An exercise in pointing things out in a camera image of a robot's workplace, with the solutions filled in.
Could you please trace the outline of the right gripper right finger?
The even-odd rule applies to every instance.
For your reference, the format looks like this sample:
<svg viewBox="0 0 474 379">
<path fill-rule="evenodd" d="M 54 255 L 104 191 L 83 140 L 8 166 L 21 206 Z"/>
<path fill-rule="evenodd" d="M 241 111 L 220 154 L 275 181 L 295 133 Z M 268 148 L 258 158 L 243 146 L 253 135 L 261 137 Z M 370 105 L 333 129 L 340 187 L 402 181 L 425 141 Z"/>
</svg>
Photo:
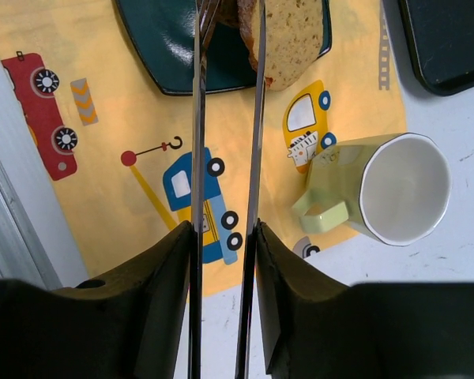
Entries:
<svg viewBox="0 0 474 379">
<path fill-rule="evenodd" d="M 474 283 L 346 286 L 258 226 L 257 283 L 274 378 L 474 378 Z"/>
</svg>

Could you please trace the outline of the metal tongs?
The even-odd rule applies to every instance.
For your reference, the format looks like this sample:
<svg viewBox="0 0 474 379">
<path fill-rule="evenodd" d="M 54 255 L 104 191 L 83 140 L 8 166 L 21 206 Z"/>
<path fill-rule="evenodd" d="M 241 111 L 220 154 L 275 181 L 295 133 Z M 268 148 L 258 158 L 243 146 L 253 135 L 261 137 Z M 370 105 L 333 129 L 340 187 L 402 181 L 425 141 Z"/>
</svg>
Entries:
<svg viewBox="0 0 474 379">
<path fill-rule="evenodd" d="M 205 199 L 205 97 L 206 50 L 209 47 L 218 1 L 203 1 L 195 10 L 194 21 L 194 79 L 193 79 L 193 132 L 192 132 L 192 186 L 190 248 L 190 305 L 189 305 L 189 359 L 188 377 L 201 377 L 201 315 L 202 315 L 202 258 L 203 258 L 203 205 Z M 265 106 L 266 20 L 265 2 L 258 3 L 259 40 L 258 70 L 255 89 L 254 128 L 250 164 L 250 188 L 246 215 L 246 240 L 243 263 L 243 281 L 239 314 L 239 335 L 236 350 L 235 377 L 249 377 L 250 326 L 254 293 L 254 270 L 257 252 L 258 199 L 260 190 L 263 112 Z"/>
</svg>

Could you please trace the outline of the bread slice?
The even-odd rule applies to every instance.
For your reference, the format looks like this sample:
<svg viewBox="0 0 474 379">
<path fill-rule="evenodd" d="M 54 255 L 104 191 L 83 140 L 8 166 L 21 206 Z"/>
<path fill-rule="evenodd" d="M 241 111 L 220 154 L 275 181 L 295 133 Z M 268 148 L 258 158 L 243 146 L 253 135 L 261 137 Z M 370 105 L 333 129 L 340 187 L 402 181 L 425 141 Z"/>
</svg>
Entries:
<svg viewBox="0 0 474 379">
<path fill-rule="evenodd" d="M 239 32 L 258 71 L 259 1 L 237 1 Z M 323 44 L 323 3 L 316 0 L 265 1 L 267 88 L 282 91 L 317 59 Z"/>
</svg>

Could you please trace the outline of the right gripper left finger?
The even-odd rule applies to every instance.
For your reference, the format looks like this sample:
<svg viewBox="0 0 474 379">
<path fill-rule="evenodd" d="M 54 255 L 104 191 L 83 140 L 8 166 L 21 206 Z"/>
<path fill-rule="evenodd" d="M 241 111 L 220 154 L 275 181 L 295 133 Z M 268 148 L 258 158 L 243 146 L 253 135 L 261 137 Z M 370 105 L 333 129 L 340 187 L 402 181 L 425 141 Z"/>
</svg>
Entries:
<svg viewBox="0 0 474 379">
<path fill-rule="evenodd" d="M 0 378 L 171 378 L 193 229 L 76 287 L 0 280 Z"/>
</svg>

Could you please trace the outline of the brown chocolate muffin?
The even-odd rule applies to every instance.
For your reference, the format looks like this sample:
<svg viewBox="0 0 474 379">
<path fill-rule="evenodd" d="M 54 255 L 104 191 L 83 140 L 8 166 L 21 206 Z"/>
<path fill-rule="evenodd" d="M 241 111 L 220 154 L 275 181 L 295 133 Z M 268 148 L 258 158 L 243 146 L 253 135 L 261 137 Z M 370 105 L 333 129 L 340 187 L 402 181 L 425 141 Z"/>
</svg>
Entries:
<svg viewBox="0 0 474 379">
<path fill-rule="evenodd" d="M 239 12 L 237 0 L 220 0 L 216 12 L 216 21 L 231 28 L 239 26 Z"/>
</svg>

